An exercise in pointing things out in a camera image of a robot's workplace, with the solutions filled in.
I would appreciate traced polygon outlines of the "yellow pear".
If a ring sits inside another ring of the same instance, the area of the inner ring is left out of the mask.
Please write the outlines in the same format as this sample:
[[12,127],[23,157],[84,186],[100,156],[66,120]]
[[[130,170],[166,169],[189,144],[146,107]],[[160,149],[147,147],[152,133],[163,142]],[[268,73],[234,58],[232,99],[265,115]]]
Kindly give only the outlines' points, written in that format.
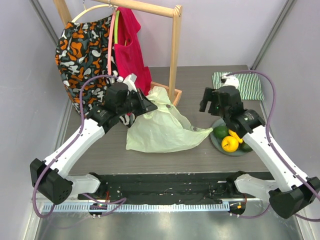
[[232,131],[231,129],[228,130],[228,133],[231,137],[235,138],[239,144],[242,144],[244,141],[242,138],[240,138],[236,132]]

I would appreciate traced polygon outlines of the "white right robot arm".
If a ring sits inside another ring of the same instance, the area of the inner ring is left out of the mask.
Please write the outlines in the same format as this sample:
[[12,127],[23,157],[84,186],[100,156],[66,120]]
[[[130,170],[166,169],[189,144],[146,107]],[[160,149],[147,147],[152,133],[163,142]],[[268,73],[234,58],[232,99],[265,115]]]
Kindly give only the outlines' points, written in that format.
[[288,219],[319,198],[320,180],[309,177],[281,149],[263,118],[253,109],[244,108],[240,92],[231,85],[207,87],[200,102],[200,112],[219,116],[259,156],[274,182],[238,171],[227,179],[226,193],[233,198],[242,193],[269,203],[283,219]]

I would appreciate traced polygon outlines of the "green avocado print plastic bag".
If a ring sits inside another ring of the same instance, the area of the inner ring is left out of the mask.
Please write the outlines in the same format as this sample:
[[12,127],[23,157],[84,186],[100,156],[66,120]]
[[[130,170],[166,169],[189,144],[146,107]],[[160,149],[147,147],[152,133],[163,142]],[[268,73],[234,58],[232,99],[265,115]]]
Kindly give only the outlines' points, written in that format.
[[213,128],[193,126],[171,103],[165,88],[155,86],[147,99],[156,110],[138,116],[127,130],[126,150],[142,153],[173,153],[200,145]]

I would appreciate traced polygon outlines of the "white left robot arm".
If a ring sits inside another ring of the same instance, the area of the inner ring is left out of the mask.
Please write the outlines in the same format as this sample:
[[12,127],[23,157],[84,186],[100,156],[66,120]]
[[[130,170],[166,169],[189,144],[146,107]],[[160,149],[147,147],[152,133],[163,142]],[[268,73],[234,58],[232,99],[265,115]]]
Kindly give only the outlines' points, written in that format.
[[87,114],[83,123],[63,145],[44,160],[30,164],[31,182],[53,204],[63,203],[71,195],[90,194],[100,200],[107,192],[106,181],[96,173],[70,175],[79,158],[102,138],[120,118],[152,112],[158,107],[140,90],[131,90],[125,83],[115,83],[106,92],[104,104],[98,104]]

